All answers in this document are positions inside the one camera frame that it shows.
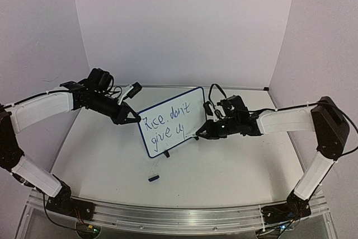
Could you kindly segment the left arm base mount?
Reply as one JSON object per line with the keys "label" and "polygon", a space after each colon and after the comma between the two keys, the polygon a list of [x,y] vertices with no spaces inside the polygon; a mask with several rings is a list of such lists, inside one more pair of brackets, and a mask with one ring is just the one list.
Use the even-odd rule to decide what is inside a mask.
{"label": "left arm base mount", "polygon": [[45,208],[51,212],[83,221],[90,221],[95,211],[93,203],[73,198],[70,187],[64,185],[55,197],[48,198]]}

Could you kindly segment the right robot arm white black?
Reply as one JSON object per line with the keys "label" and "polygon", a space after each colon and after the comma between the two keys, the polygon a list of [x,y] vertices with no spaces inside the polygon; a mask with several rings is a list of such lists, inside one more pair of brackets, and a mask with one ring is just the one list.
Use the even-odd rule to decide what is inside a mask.
{"label": "right robot arm white black", "polygon": [[305,207],[332,166],[343,156],[350,124],[328,96],[316,103],[281,109],[250,111],[240,96],[220,100],[217,105],[222,112],[211,111],[209,103],[204,103],[205,112],[211,118],[196,131],[196,137],[217,140],[233,134],[257,137],[282,132],[315,133],[317,152],[288,196],[286,205],[289,207]]}

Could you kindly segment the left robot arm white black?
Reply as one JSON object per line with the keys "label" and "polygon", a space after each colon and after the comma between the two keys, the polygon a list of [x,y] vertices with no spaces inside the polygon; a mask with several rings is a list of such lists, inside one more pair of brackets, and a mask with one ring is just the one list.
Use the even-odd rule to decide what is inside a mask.
{"label": "left robot arm white black", "polygon": [[139,123],[141,118],[127,99],[141,90],[141,84],[134,82],[115,91],[114,77],[108,71],[94,68],[88,77],[78,82],[64,82],[52,90],[1,105],[1,169],[24,185],[54,198],[54,205],[62,213],[71,213],[75,201],[63,192],[68,187],[26,154],[18,142],[18,135],[51,118],[80,109],[106,116],[115,125]]}

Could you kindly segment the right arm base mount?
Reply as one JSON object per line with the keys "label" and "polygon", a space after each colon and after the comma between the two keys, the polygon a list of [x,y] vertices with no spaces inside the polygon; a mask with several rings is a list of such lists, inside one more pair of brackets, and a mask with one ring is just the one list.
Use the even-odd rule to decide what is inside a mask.
{"label": "right arm base mount", "polygon": [[265,224],[276,224],[311,215],[310,205],[307,200],[294,198],[284,203],[267,205],[261,209]]}

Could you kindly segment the blue framed whiteboard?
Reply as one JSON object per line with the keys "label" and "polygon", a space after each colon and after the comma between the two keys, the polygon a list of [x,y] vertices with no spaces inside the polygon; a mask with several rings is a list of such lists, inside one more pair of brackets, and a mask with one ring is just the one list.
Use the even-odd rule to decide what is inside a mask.
{"label": "blue framed whiteboard", "polygon": [[149,158],[190,139],[206,122],[204,89],[196,87],[140,112],[139,131]]}

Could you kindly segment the blue marker cap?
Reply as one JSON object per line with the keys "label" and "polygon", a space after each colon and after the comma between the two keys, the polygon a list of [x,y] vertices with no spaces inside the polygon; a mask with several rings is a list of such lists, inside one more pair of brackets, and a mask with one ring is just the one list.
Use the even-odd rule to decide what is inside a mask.
{"label": "blue marker cap", "polygon": [[149,182],[153,182],[153,181],[158,180],[159,178],[160,178],[159,175],[155,175],[155,176],[153,176],[153,177],[150,177],[150,178],[148,179],[148,181],[149,181]]}

